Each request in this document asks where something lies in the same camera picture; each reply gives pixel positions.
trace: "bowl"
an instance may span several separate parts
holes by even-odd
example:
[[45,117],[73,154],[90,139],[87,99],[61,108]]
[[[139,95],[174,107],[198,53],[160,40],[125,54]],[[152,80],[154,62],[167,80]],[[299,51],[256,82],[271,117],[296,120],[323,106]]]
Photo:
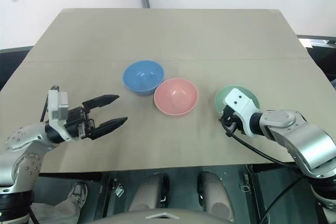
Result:
[[151,60],[137,61],[129,65],[122,76],[128,89],[142,95],[153,94],[163,79],[163,68]]
[[221,88],[215,95],[215,106],[216,106],[216,110],[217,110],[218,114],[220,114],[225,107],[224,104],[223,104],[224,98],[234,88],[239,89],[244,95],[246,95],[247,97],[252,99],[254,105],[258,109],[260,109],[260,104],[259,104],[259,101],[258,101],[257,97],[250,90],[248,90],[247,88],[244,88],[242,86],[231,85],[231,86],[226,86],[224,88]]
[[198,90],[190,81],[174,78],[162,82],[155,91],[154,103],[167,115],[183,115],[198,101]]

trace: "beige tabletop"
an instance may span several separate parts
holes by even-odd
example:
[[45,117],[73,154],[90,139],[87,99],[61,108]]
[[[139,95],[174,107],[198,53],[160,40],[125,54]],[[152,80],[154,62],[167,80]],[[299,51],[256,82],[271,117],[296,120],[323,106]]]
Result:
[[[129,91],[122,73],[142,59],[159,62],[166,79],[192,81],[200,94],[195,109],[167,116],[152,95]],[[265,163],[218,122],[214,96],[230,84],[251,89],[263,110],[300,111],[336,139],[336,92],[277,10],[63,10],[0,92],[2,147],[12,131],[39,120],[53,84],[68,92],[71,108],[118,94],[91,117],[97,124],[129,119],[95,141],[62,143],[46,155],[42,172]],[[291,161],[264,137],[241,137]]]

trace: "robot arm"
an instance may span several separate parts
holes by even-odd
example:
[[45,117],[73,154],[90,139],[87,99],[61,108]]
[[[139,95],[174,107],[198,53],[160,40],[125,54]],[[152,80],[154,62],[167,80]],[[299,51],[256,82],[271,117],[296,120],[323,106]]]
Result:
[[336,221],[336,145],[331,137],[298,111],[261,112],[238,89],[232,89],[223,103],[222,125],[231,133],[240,130],[250,137],[263,135],[285,147],[328,212],[329,223]]
[[45,154],[61,142],[92,140],[120,127],[127,117],[95,127],[90,110],[110,104],[118,95],[103,95],[68,111],[66,92],[49,90],[49,121],[18,129],[5,142],[0,155],[0,223],[27,223],[32,188]]

